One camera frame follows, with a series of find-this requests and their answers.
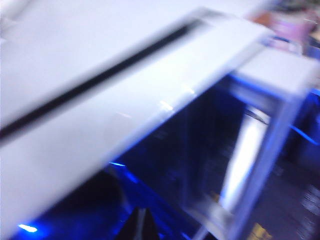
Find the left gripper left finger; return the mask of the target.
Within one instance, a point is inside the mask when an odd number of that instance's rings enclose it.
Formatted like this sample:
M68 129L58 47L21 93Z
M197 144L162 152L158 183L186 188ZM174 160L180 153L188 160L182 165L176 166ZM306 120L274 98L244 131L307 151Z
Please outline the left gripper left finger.
M122 228L124 240L143 239L143 209L136 207Z

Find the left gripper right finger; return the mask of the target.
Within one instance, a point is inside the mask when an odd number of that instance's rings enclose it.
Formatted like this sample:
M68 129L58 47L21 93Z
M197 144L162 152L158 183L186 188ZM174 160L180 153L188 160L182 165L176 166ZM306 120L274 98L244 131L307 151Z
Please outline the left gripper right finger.
M160 240L157 225L149 208L144 215L144 240Z

